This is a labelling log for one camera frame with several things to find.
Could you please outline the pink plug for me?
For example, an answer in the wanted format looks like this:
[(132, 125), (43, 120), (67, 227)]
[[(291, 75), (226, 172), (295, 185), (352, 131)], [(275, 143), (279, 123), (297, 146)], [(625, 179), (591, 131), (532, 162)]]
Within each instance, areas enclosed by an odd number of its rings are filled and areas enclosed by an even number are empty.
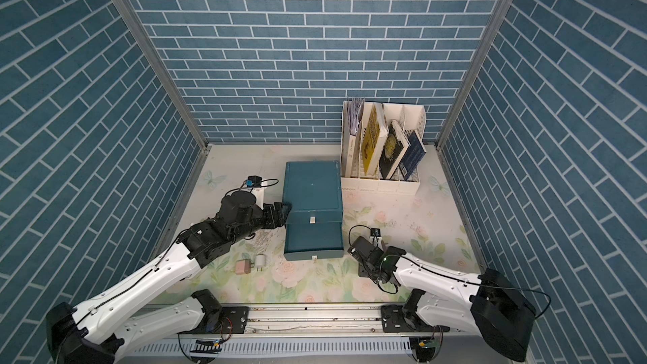
[(236, 261), (234, 272), (238, 276), (247, 275), (251, 273), (252, 263), (250, 259), (243, 259)]

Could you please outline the white plug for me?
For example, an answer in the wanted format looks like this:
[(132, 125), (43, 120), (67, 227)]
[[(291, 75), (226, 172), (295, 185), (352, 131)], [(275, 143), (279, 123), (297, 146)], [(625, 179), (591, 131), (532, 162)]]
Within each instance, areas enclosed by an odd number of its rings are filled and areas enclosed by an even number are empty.
[(263, 271), (263, 269), (267, 266), (267, 260), (266, 256), (264, 254), (258, 254), (254, 258), (254, 268), (256, 271)]

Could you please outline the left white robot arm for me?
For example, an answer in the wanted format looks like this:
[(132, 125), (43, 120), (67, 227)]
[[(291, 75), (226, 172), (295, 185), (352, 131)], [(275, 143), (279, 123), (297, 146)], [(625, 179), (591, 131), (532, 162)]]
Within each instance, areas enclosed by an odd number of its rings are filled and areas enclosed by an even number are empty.
[(47, 347), (56, 363), (115, 363), (134, 350), (193, 330), (229, 331), (222, 305), (199, 290), (169, 308), (140, 314), (168, 288), (188, 281), (261, 229), (286, 224), (290, 204), (259, 206), (254, 193), (226, 195), (213, 218), (182, 231), (162, 254), (113, 287), (72, 306), (59, 303), (45, 318)]

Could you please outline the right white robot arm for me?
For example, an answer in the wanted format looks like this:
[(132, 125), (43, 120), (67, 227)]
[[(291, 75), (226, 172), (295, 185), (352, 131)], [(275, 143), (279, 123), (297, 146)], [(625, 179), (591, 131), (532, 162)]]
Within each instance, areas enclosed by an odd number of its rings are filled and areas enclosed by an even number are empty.
[(438, 266), (397, 247), (380, 249), (364, 237), (348, 249), (358, 273), (378, 286), (406, 289), (405, 303), (381, 308), (386, 333), (431, 333), (459, 330), (480, 336), (513, 362), (527, 358), (537, 310), (496, 270), (477, 275)]

